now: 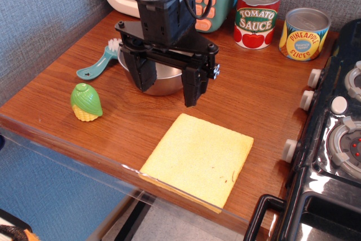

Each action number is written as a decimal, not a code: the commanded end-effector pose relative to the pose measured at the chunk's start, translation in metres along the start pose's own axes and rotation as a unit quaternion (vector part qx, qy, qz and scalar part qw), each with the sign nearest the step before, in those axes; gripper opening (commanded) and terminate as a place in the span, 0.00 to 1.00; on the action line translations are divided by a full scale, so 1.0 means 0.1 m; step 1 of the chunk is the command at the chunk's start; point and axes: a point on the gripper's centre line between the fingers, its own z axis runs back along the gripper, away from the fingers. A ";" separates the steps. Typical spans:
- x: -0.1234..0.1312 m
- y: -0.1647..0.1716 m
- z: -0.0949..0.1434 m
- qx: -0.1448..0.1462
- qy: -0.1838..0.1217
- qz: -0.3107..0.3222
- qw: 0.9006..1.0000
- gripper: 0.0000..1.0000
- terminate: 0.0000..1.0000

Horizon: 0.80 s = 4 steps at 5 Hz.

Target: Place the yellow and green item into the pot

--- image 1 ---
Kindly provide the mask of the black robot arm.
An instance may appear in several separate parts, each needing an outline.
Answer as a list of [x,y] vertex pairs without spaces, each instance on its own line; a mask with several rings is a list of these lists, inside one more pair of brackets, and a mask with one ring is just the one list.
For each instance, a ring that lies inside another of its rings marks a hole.
[[209,1],[201,15],[195,0],[136,0],[139,21],[119,21],[120,51],[135,86],[150,89],[158,75],[156,64],[182,71],[184,103],[195,106],[206,92],[209,79],[219,74],[218,46],[197,32],[197,20],[210,12]]

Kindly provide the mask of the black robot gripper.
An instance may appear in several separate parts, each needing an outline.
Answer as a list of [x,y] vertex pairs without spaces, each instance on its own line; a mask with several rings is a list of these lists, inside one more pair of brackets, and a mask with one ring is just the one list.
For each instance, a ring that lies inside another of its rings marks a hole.
[[140,21],[119,21],[124,61],[135,83],[146,92],[157,80],[156,64],[182,71],[184,103],[193,107],[219,74],[218,46],[195,29],[193,9],[184,0],[138,3]]

